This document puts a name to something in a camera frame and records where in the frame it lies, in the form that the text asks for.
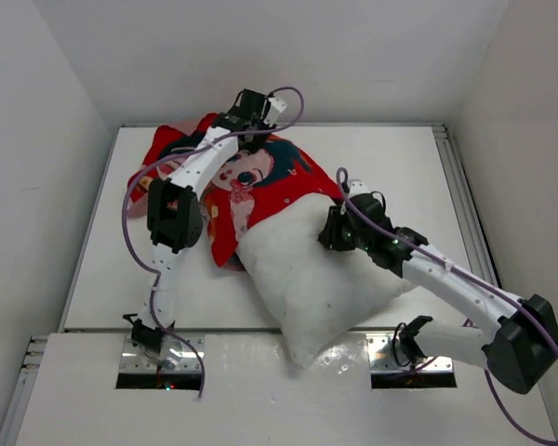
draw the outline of wall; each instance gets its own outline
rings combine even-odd
[[[503,285],[558,317],[558,0],[510,3],[454,133]]]
[[[295,85],[306,121],[450,118],[506,0],[34,0],[109,123]]]
[[[0,426],[56,330],[111,134],[30,0],[0,0]]]

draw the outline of cartoon character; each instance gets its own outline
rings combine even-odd
[[[286,140],[270,138],[263,148],[254,153],[236,153],[213,177],[213,186],[230,193],[230,211],[236,241],[239,242],[246,233],[248,219],[255,207],[255,199],[250,192],[254,188],[264,188],[290,175],[296,175],[295,162],[311,171],[296,146]]]

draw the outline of red cloth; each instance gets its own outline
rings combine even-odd
[[[181,147],[197,145],[214,117],[207,115],[190,136],[166,125],[159,127],[142,168],[167,156],[166,148],[178,139]],[[176,164],[164,166],[149,177],[166,177],[175,168]],[[133,203],[145,195],[149,183],[143,179],[133,190]],[[340,199],[337,184],[291,141],[271,135],[255,153],[239,151],[221,167],[202,200],[209,214],[207,231],[215,263],[225,266],[248,229],[309,193]]]

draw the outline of dark blue hair print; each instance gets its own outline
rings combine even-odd
[[[308,172],[312,171],[308,163],[301,157],[298,148],[285,139],[268,140],[263,148],[272,156],[274,163],[269,176],[255,183],[253,185],[255,188],[263,188],[275,181],[289,177],[290,171],[296,167],[296,162]]]

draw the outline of cartoon face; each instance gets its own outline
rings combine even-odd
[[[239,151],[217,172],[211,182],[223,190],[246,190],[272,172],[273,157],[264,149]]]

